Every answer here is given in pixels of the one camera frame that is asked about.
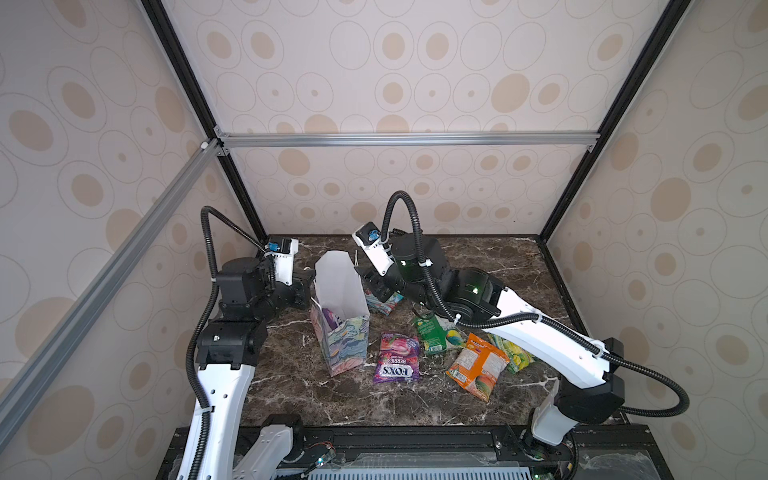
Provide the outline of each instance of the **candy wrapper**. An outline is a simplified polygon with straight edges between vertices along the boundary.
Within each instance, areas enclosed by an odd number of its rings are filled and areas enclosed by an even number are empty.
[[[413,326],[419,333],[424,352],[427,355],[443,353],[462,348],[465,345],[462,334],[448,322],[432,314],[429,317],[413,317]]]
[[[498,376],[508,363],[509,358],[504,352],[470,333],[467,348],[459,353],[445,373],[464,390],[487,402]]]
[[[489,333],[488,338],[491,340],[491,343],[493,343],[494,346],[501,349],[509,357],[509,365],[507,365],[507,370],[510,372],[517,373],[535,362],[533,356],[530,353],[526,352],[520,348],[520,346],[515,345],[509,340],[501,338],[498,335],[494,335],[493,333]]]
[[[385,302],[382,302],[373,296],[373,293],[371,293],[371,291],[367,288],[364,289],[363,292],[366,295],[366,303],[368,303],[368,307],[376,310],[377,312],[381,312],[384,315],[389,315],[392,313],[392,309],[395,308],[398,303],[400,303],[400,300],[402,300],[402,295],[397,292],[393,293],[389,300]]]
[[[419,342],[399,333],[382,333],[374,383],[419,380]]]

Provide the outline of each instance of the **dark marble surface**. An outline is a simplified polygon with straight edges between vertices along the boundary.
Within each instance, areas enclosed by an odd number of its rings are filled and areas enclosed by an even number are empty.
[[[565,309],[532,240],[443,237],[454,268],[476,266],[505,281],[549,316],[567,322]],[[296,268],[314,266],[327,250],[358,250],[349,237],[301,237]],[[369,264],[360,250],[361,265]],[[242,425],[260,425],[271,413],[299,413],[306,425],[520,425],[548,394],[557,372],[543,362],[517,374],[504,371],[489,403],[466,392],[445,371],[458,355],[420,359],[419,382],[372,383],[382,332],[415,336],[410,302],[389,316],[372,312],[365,365],[331,378],[309,314],[289,311],[268,326],[269,337],[243,407]],[[487,339],[484,332],[475,332]]]

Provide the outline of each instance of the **black metal frame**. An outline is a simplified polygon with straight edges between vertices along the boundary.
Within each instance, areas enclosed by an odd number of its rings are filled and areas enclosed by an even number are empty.
[[[152,22],[152,26],[161,44],[163,44],[163,49],[165,49],[166,56],[176,71],[181,86],[187,93],[187,98],[189,98],[197,118],[200,119],[200,124],[202,124],[205,134],[208,138],[218,139],[215,131],[217,126],[216,119],[208,107],[203,90],[200,88],[200,84],[197,82],[187,56],[184,54],[184,49],[179,42],[179,38],[176,36],[173,25],[170,23],[170,18],[168,18],[168,13],[165,11],[163,3],[161,0],[141,0],[141,3],[147,12],[150,22]],[[231,155],[226,150],[224,153],[225,155],[219,156],[221,168],[224,170],[224,174],[227,175],[232,191],[240,202],[240,206],[243,208],[253,233],[259,241],[266,243],[264,225],[262,225],[259,214],[257,214],[250,195],[246,191],[243,178],[237,171]]]
[[[640,52],[640,56],[637,57],[632,69],[627,76],[627,80],[624,81],[624,85],[621,86],[621,90],[616,95],[614,103],[608,110],[608,113],[603,119],[603,123],[598,128],[600,138],[591,151],[587,151],[581,159],[576,171],[574,172],[571,180],[568,182],[563,194],[558,199],[558,203],[554,206],[552,214],[547,219],[547,223],[541,230],[539,237],[543,243],[547,243],[554,233],[554,229],[557,228],[560,220],[565,215],[566,210],[571,205],[571,202],[576,197],[581,185],[587,179],[594,162],[600,157],[600,154],[605,149],[606,144],[611,140],[611,135],[619,125],[621,118],[632,103],[632,99],[637,94],[641,85],[645,81],[645,78],[650,73],[650,70],[659,58],[659,54],[667,44],[667,40],[672,35],[677,23],[683,17],[690,4],[690,0],[670,0],[664,12],[661,14],[658,23],[654,27],[654,30],[650,33],[650,37],[645,42],[643,50]]]
[[[560,300],[563,301],[565,312],[571,319],[571,323],[573,323],[573,326],[577,332],[582,335],[587,335],[587,327],[584,325],[584,321],[581,319],[581,315],[579,315],[578,310],[576,309],[576,304],[571,298],[571,294],[568,292],[568,288],[565,286],[565,282],[563,281],[563,277],[560,275],[558,266],[554,264],[554,258],[552,258],[549,247],[547,247],[546,242],[544,242],[541,237],[536,237],[536,244],[538,245],[538,249],[541,252],[541,258],[544,259],[544,263],[547,266],[547,270],[549,270],[549,273],[552,275],[554,285],[558,289]]]
[[[554,471],[560,462],[571,459],[565,445],[554,448],[555,460],[535,461],[516,445],[526,427],[523,425],[482,426],[328,426],[304,427],[306,454],[297,462],[281,464],[281,468],[307,468],[326,451],[319,442],[331,442],[336,455],[349,462],[361,454],[385,453],[460,453],[475,452],[494,455],[499,462],[517,462],[535,472]],[[245,455],[259,438],[261,427],[241,426],[237,433],[235,455]],[[157,480],[165,480],[174,460],[184,456],[189,428],[177,429],[170,441]],[[615,451],[645,450],[662,480],[673,480],[664,457],[646,425],[582,425],[573,430],[579,449]]]

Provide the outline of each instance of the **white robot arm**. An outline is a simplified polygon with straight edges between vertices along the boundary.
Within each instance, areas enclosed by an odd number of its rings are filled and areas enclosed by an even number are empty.
[[[258,257],[236,258],[219,270],[209,215],[249,240]],[[197,397],[177,480],[268,480],[284,459],[303,454],[303,427],[298,415],[271,415],[252,449],[233,469],[240,414],[256,370],[266,325],[286,308],[307,310],[314,270],[293,271],[299,250],[295,238],[270,237],[259,243],[221,212],[200,212],[210,274],[211,295],[187,349],[187,378]],[[209,317],[218,302],[220,313]],[[195,368],[194,352],[197,347]],[[326,459],[318,459],[322,465]]]
[[[389,232],[389,218],[398,200],[408,207],[412,233]],[[363,278],[379,300],[401,293],[460,326],[480,328],[516,343],[562,374],[564,378],[534,411],[526,432],[529,446],[536,442],[559,445],[578,423],[601,423],[617,409],[645,416],[673,416],[687,409],[689,399],[678,384],[623,359],[624,347],[616,339],[602,342],[575,332],[480,269],[451,269],[437,239],[422,235],[415,205],[406,192],[395,192],[389,199],[381,230],[368,222],[353,239],[371,260],[372,268]],[[654,411],[623,407],[624,381],[614,374],[618,366],[663,383],[678,394],[680,402]]]

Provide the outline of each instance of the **wallpaper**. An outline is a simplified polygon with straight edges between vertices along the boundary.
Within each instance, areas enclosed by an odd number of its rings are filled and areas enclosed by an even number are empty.
[[[202,138],[133,2],[4,2],[0,395]],[[209,166],[0,455],[0,478],[154,477],[189,419],[178,350],[210,291],[205,203],[245,224]],[[248,253],[214,229],[221,256]]]
[[[165,5],[224,131],[313,133],[597,129],[666,2]],[[361,220],[380,221],[397,187],[416,198],[430,233],[537,234],[583,153],[548,145],[237,156],[270,232],[352,233]]]
[[[592,335],[690,394],[636,418],[678,480],[768,478],[766,127],[768,2],[699,2],[549,243]]]
[[[155,478],[194,410],[184,356],[210,295],[200,208],[249,230],[225,182],[215,163],[203,172],[0,455],[1,480]],[[253,254],[210,223],[219,266]]]
[[[202,135],[132,3],[12,2],[0,38],[4,389]]]
[[[666,2],[165,2],[225,131],[587,130]]]
[[[426,233],[538,233],[584,145],[234,149],[271,233],[352,233],[381,225],[406,190]],[[398,202],[392,226],[412,229]]]

